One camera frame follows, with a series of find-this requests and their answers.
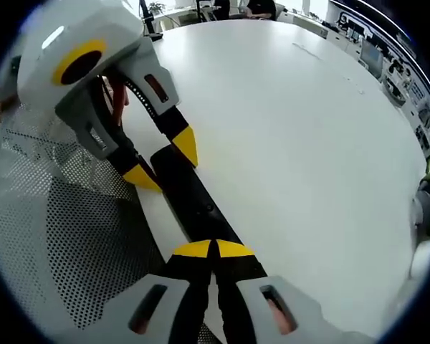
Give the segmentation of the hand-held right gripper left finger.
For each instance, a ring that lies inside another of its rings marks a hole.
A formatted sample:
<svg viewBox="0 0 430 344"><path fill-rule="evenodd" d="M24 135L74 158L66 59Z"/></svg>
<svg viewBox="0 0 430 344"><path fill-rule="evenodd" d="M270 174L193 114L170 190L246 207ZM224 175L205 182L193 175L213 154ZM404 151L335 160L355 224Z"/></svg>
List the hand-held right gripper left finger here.
<svg viewBox="0 0 430 344"><path fill-rule="evenodd" d="M63 343L197 343L211 279L204 240L184 244L156 274L147 274L109 300L102 316Z"/></svg>

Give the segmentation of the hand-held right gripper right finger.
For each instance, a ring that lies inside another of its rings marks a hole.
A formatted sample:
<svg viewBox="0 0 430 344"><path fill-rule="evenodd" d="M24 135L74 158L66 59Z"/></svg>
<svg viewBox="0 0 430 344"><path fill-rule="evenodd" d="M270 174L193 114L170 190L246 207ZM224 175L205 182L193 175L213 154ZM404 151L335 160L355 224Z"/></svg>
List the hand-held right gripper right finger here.
<svg viewBox="0 0 430 344"><path fill-rule="evenodd" d="M320 303L281 276L269 276L254 252L217 240L218 306L228 343L374 343L323 317Z"/></svg>

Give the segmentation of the person's left hand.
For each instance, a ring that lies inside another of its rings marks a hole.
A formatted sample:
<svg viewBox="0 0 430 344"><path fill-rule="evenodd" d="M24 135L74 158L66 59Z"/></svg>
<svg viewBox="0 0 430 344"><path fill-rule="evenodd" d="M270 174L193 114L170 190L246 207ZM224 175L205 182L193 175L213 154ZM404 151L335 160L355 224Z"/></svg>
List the person's left hand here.
<svg viewBox="0 0 430 344"><path fill-rule="evenodd" d="M111 74L107 77L110 84L110 95L113 100L113 118L118 126L122 125L123 111L129 105L129 97L127 87L123 84L121 78L116 74Z"/></svg>

